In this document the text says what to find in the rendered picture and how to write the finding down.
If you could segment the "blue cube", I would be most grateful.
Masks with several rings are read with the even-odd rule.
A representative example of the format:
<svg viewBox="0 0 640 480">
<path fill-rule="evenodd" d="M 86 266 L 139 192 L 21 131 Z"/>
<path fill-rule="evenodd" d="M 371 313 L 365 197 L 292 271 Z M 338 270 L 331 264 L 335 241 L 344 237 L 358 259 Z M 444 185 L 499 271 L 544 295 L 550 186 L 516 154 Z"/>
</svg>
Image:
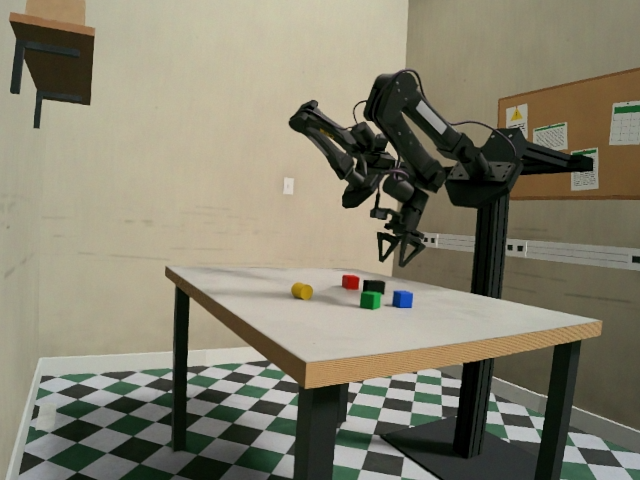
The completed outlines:
<svg viewBox="0 0 640 480">
<path fill-rule="evenodd" d="M 412 308 L 413 293 L 408 291 L 393 291 L 392 305 L 398 308 Z"/>
</svg>

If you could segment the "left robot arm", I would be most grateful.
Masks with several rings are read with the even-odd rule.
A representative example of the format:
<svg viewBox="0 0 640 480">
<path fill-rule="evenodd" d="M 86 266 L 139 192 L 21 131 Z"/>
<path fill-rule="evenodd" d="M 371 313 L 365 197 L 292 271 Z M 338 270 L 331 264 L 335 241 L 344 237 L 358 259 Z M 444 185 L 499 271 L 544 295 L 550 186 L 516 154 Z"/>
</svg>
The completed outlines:
<svg viewBox="0 0 640 480">
<path fill-rule="evenodd" d="M 383 86 L 394 75 L 395 73 L 383 73 L 375 78 L 363 110 L 366 121 L 373 122 L 378 129 L 372 118 L 374 103 Z M 444 168 L 423 147 L 407 124 L 402 112 L 433 141 L 436 150 L 444 158 L 460 161 L 448 175 L 449 181 L 505 184 L 515 164 L 488 162 L 482 155 L 483 150 L 474 146 L 465 133 L 452 127 L 427 102 L 417 88 L 418 84 L 412 74 L 399 73 L 393 77 L 377 104 L 378 114 L 375 115 L 376 119 L 378 118 L 377 123 L 399 151 L 410 173 L 397 169 L 408 175 L 408 179 L 400 183 L 393 181 L 393 173 L 388 175 L 382 185 L 383 192 L 403 203 L 402 205 L 412 207 L 412 211 L 418 209 L 423 213 L 429 195 L 421 189 L 437 194 L 446 178 Z M 467 175 L 465 169 L 468 171 Z"/>
</svg>

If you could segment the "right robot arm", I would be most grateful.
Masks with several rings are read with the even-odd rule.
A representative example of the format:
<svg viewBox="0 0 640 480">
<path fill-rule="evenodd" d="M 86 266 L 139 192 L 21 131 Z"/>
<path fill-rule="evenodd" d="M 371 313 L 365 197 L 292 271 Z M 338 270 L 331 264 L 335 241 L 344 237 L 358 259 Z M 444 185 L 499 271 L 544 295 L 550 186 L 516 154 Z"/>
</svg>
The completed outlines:
<svg viewBox="0 0 640 480">
<path fill-rule="evenodd" d="M 364 178 L 356 173 L 353 158 L 358 159 L 360 154 L 364 154 L 369 147 L 374 146 L 375 133 L 366 121 L 358 123 L 358 127 L 351 130 L 337 128 L 343 126 L 326 116 L 317 108 L 318 104 L 319 102 L 314 99 L 302 104 L 297 112 L 303 109 L 312 111 L 314 109 L 314 112 L 300 112 L 289 120 L 289 127 L 310 139 L 326 157 L 339 180 L 348 182 L 344 193 L 371 188 L 378 175 L 372 174 Z M 329 138 L 339 144 L 346 153 L 340 150 Z M 375 146 L 385 148 L 387 144 L 388 140 L 385 136 L 382 133 L 377 133 Z"/>
</svg>

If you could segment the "yellow cylinder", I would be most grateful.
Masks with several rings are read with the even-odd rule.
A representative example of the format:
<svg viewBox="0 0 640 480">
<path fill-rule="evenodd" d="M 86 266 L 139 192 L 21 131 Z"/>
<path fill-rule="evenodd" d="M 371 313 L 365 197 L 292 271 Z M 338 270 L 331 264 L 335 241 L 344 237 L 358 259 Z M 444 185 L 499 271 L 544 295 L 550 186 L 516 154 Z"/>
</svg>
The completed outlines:
<svg viewBox="0 0 640 480">
<path fill-rule="evenodd" d="M 291 288 L 292 295 L 302 299 L 309 299 L 313 294 L 313 289 L 310 285 L 303 283 L 295 283 Z"/>
</svg>

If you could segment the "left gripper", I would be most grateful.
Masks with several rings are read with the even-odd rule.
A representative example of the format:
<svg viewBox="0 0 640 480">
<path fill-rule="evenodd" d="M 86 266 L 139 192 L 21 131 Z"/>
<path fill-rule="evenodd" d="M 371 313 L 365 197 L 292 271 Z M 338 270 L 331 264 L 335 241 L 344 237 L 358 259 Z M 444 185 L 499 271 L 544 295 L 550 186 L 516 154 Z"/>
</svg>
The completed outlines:
<svg viewBox="0 0 640 480">
<path fill-rule="evenodd" d="M 421 219 L 422 213 L 417 209 L 415 209 L 415 211 L 412 211 L 412 207 L 404 205 L 402 205 L 399 213 L 391 208 L 377 209 L 389 211 L 388 214 L 392 215 L 391 220 L 389 220 L 389 223 L 385 223 L 384 228 L 387 230 L 393 230 L 392 233 L 396 235 L 393 236 L 386 232 L 377 232 L 378 260 L 383 263 L 401 241 L 399 266 L 404 268 L 417 254 L 419 254 L 426 247 L 426 245 L 421 243 L 420 240 L 423 240 L 424 234 L 417 231 L 417 226 Z M 403 224 L 408 226 L 404 226 Z M 409 226 L 412 228 L 410 228 Z M 405 232 L 409 234 L 406 234 Z M 382 256 L 383 239 L 390 243 L 390 246 L 384 256 Z M 404 255 L 408 244 L 415 247 L 415 249 L 404 261 Z"/>
</svg>

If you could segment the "red rectangular block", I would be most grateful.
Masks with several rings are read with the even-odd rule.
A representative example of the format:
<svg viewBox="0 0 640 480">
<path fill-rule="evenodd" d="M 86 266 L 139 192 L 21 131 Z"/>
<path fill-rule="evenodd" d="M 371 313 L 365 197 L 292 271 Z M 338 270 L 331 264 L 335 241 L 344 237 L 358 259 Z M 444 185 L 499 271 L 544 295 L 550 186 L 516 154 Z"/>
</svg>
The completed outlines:
<svg viewBox="0 0 640 480">
<path fill-rule="evenodd" d="M 345 289 L 359 290 L 360 277 L 357 277 L 357 278 L 350 278 L 350 277 L 357 277 L 357 276 L 354 276 L 354 275 L 343 275 L 342 276 L 342 287 L 345 288 Z"/>
</svg>

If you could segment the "green cube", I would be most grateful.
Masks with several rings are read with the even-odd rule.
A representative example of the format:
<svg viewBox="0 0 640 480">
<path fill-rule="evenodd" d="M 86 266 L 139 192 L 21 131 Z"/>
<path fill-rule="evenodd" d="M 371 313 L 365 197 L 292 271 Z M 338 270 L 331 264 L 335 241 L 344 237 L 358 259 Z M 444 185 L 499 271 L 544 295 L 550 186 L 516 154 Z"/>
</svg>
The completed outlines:
<svg viewBox="0 0 640 480">
<path fill-rule="evenodd" d="M 381 293 L 365 291 L 361 292 L 360 308 L 375 310 L 380 308 Z"/>
</svg>

